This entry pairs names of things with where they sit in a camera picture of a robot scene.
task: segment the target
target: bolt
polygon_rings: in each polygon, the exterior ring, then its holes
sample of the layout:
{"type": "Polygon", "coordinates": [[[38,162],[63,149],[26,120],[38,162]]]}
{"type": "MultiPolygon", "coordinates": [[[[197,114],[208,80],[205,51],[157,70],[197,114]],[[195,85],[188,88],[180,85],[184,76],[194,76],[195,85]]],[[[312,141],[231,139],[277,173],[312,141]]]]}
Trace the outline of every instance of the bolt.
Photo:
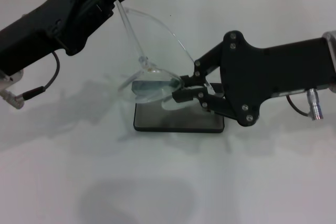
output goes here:
{"type": "Polygon", "coordinates": [[[253,116],[252,115],[247,115],[246,120],[247,120],[247,122],[252,122],[253,121],[253,116]]]}
{"type": "Polygon", "coordinates": [[[244,111],[248,111],[248,106],[246,105],[246,104],[244,104],[243,106],[241,106],[242,107],[242,110],[244,110],[244,111]]]}

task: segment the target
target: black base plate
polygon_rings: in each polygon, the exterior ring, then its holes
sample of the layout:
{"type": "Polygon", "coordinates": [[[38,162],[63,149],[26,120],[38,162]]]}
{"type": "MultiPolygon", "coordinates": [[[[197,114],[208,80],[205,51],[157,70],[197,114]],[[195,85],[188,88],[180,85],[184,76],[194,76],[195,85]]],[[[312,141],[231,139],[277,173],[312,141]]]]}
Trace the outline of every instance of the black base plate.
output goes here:
{"type": "Polygon", "coordinates": [[[143,132],[221,133],[224,118],[204,111],[199,103],[180,110],[168,111],[161,101],[137,104],[134,128],[143,132]]]}

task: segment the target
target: silver connector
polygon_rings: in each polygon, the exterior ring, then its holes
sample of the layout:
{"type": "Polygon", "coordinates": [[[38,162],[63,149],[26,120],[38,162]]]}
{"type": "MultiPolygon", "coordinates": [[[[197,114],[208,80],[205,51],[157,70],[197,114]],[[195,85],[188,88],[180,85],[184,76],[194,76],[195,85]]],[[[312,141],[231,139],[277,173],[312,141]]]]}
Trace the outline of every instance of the silver connector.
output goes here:
{"type": "Polygon", "coordinates": [[[7,90],[0,91],[0,97],[2,97],[8,104],[18,110],[25,105],[25,100],[22,96],[15,96],[13,93],[7,90]]]}
{"type": "Polygon", "coordinates": [[[310,89],[307,91],[307,98],[308,103],[310,107],[310,116],[311,119],[314,120],[320,120],[323,119],[321,106],[320,106],[320,100],[319,95],[317,94],[316,89],[310,89]]]}

